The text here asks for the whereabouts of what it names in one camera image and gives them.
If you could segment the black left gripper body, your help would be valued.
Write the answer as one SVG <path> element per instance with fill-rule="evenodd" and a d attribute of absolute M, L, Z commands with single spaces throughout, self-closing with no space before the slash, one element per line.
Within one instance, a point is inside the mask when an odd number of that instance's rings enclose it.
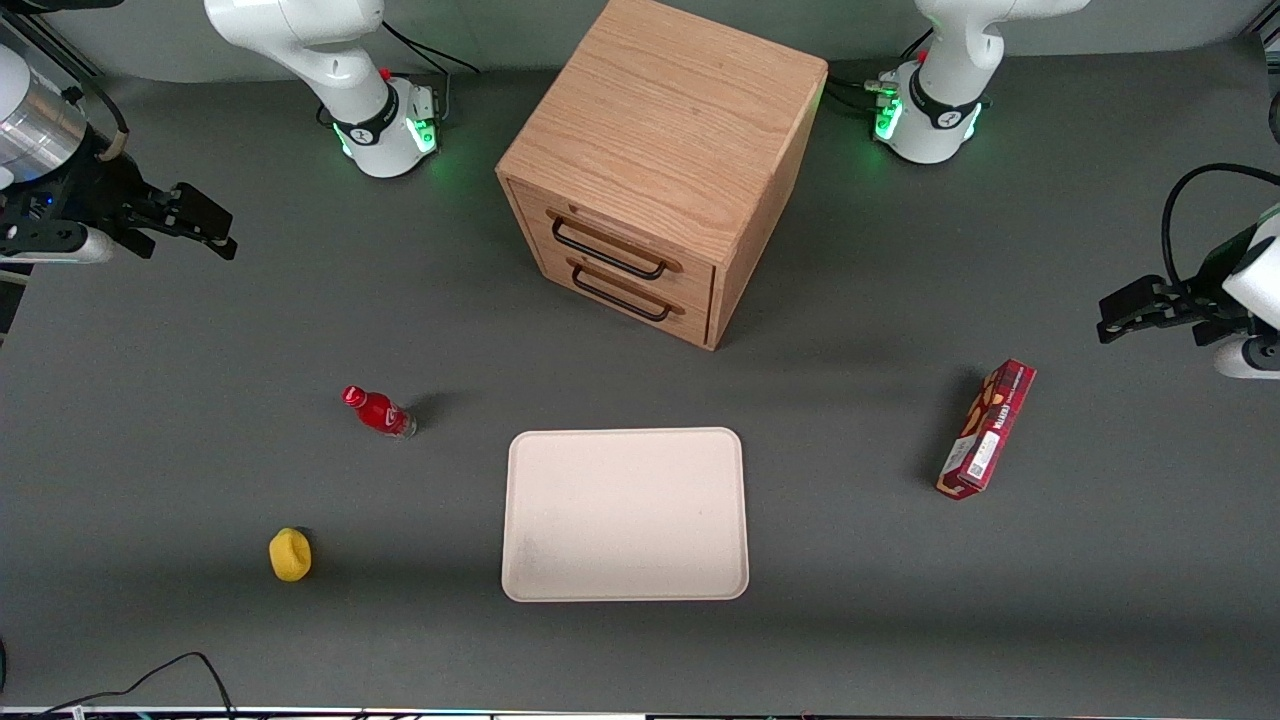
<path fill-rule="evenodd" d="M 1225 279 L 1236 269 L 1249 249 L 1257 225 L 1248 225 L 1222 242 L 1201 263 L 1198 272 L 1185 282 L 1190 297 L 1207 316 L 1197 315 L 1192 334 L 1198 347 L 1207 347 L 1236 334 L 1263 334 L 1263 323 L 1224 288 Z"/>

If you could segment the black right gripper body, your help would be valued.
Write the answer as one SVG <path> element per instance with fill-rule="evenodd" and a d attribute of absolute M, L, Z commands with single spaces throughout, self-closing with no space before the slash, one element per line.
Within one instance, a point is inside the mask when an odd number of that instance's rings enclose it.
<path fill-rule="evenodd" d="M 179 234 L 179 199 L 152 187 L 128 156 L 78 151 L 63 167 L 3 191 L 4 243 L 150 243 Z"/>

